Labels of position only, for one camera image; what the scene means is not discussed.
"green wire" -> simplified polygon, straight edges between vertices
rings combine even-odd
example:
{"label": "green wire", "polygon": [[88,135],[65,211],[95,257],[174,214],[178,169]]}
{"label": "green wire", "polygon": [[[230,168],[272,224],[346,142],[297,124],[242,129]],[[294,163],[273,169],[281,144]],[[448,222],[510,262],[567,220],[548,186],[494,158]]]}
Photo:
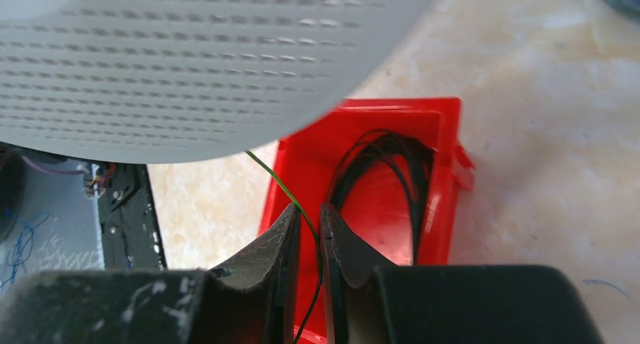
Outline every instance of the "green wire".
{"label": "green wire", "polygon": [[269,166],[266,165],[260,158],[258,158],[251,150],[245,150],[245,153],[247,153],[247,155],[251,159],[253,159],[256,163],[258,163],[258,165],[260,165],[264,170],[266,170],[267,173],[269,173],[269,175],[273,178],[273,180],[275,180],[275,182],[278,183],[278,186],[280,186],[282,191],[289,197],[289,199],[291,199],[291,202],[293,202],[293,204],[295,204],[295,206],[298,207],[300,212],[302,212],[304,220],[306,221],[306,224],[311,230],[311,234],[313,235],[313,239],[315,241],[316,258],[318,259],[318,285],[315,287],[315,293],[313,294],[313,299],[311,299],[311,305],[309,306],[309,310],[307,310],[306,314],[304,315],[304,319],[300,323],[300,329],[298,330],[298,334],[294,339],[294,343],[297,343],[300,340],[300,337],[302,336],[302,332],[304,331],[306,322],[309,320],[309,317],[311,316],[311,312],[313,311],[315,302],[318,301],[318,295],[320,295],[320,288],[322,286],[322,252],[320,248],[320,236],[318,236],[318,233],[315,231],[313,224],[311,224],[311,220],[309,219],[309,216],[306,215],[306,212],[304,211],[302,206],[300,206],[300,202],[294,197],[293,194],[291,194],[291,191],[289,191],[289,189],[285,186],[282,180],[280,180],[280,177],[278,177],[278,174],[276,174],[273,171],[273,169],[269,168]]}

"coiled black cable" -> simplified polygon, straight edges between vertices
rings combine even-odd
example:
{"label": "coiled black cable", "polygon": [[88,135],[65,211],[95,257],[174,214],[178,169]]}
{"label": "coiled black cable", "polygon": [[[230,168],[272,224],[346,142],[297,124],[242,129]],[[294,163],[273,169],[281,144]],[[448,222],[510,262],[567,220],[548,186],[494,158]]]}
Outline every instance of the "coiled black cable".
{"label": "coiled black cable", "polygon": [[[418,139],[382,129],[369,131],[340,160],[328,201],[338,211],[342,210],[355,183],[376,164],[386,164],[398,177],[407,197],[415,262],[429,194],[433,155],[433,150]],[[405,160],[408,177],[394,162],[396,156]]]}

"white perforated panel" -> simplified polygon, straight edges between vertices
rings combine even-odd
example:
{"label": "white perforated panel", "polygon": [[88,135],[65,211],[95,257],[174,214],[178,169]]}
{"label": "white perforated panel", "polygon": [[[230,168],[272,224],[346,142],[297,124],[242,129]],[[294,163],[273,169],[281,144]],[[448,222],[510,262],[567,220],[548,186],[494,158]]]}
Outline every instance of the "white perforated panel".
{"label": "white perforated panel", "polygon": [[0,140],[159,163],[310,123],[432,0],[60,1],[36,18],[0,14]]}

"beige marbled surface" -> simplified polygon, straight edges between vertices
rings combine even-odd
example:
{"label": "beige marbled surface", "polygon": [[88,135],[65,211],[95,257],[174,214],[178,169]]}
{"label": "beige marbled surface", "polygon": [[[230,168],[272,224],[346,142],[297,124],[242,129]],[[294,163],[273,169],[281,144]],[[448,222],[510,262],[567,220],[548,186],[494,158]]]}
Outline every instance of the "beige marbled surface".
{"label": "beige marbled surface", "polygon": [[[355,95],[463,98],[478,170],[451,261],[556,266],[607,342],[640,340],[640,24],[600,0],[440,0]],[[248,157],[150,172],[170,267],[255,236],[268,176]]]}

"red box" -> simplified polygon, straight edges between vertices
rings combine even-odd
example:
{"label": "red box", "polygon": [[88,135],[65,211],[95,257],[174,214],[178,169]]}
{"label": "red box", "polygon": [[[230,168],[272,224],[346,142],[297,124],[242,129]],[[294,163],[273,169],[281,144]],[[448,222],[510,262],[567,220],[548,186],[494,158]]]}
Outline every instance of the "red box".
{"label": "red box", "polygon": [[[374,129],[388,129],[419,139],[435,150],[426,215],[418,249],[418,265],[447,263],[460,189],[473,187],[474,166],[457,139],[460,99],[347,100],[309,127],[280,140],[274,171],[318,227],[334,170],[356,140]],[[404,191],[384,164],[373,168],[353,187],[342,210],[351,229],[392,261],[411,261],[411,227]],[[267,230],[289,204],[272,180],[260,224]],[[315,242],[302,228],[296,301],[296,330],[309,308],[318,280]],[[307,323],[303,340],[325,343],[325,305],[321,295]]]}

